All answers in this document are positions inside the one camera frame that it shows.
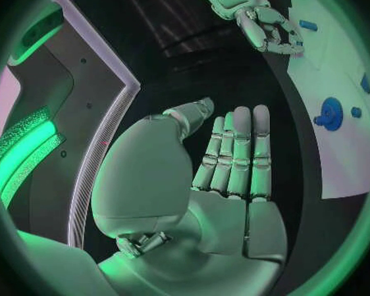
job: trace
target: textured green surface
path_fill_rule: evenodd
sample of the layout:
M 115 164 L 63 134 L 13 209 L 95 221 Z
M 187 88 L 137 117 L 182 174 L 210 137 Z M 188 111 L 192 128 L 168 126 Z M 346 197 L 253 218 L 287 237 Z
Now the textured green surface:
M 56 133 L 52 122 L 44 122 L 20 139 L 0 160 L 0 192 L 14 171 L 44 141 Z
M 6 208 L 31 171 L 65 140 L 65 137 L 61 134 L 50 137 L 16 169 L 1 193 L 1 199 Z
M 5 153 L 20 140 L 20 138 L 24 137 L 30 130 L 33 130 L 35 127 L 48 120 L 49 117 L 49 109 L 47 107 L 43 107 L 9 128 L 0 137 L 0 160 Z

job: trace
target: green led strip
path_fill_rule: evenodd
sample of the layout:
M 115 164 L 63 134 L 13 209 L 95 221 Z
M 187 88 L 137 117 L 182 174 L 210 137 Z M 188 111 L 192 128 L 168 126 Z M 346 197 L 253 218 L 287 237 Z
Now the green led strip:
M 49 119 L 49 109 L 47 107 L 43 107 L 9 128 L 0 137 L 0 159 L 28 132 Z
M 44 141 L 56 134 L 56 127 L 51 121 L 44 122 L 34 128 L 7 151 L 0 160 L 0 193 L 3 186 L 15 170 L 36 150 Z
M 56 134 L 50 137 L 42 145 L 40 145 L 30 156 L 14 171 L 13 175 L 5 184 L 1 199 L 5 208 L 8 208 L 12 198 L 23 181 L 31 173 L 32 170 L 53 150 L 55 150 L 66 139 L 62 134 Z

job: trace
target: white panel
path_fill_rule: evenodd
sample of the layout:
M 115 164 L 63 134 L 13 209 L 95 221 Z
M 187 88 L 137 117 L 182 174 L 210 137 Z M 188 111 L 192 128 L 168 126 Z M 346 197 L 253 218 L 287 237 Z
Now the white panel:
M 6 66 L 0 79 L 0 137 L 20 93 L 20 83 Z
M 360 83 L 365 73 L 355 47 L 317 0 L 292 0 L 290 19 L 314 22 L 318 31 L 298 26 L 305 53 L 291 57 L 288 74 L 302 96 L 310 121 L 319 116 L 327 97 L 343 108 L 342 126 L 335 132 L 313 123 L 322 168 L 322 198 L 339 198 L 370 190 L 370 94 Z M 351 108 L 362 110 L 353 118 Z

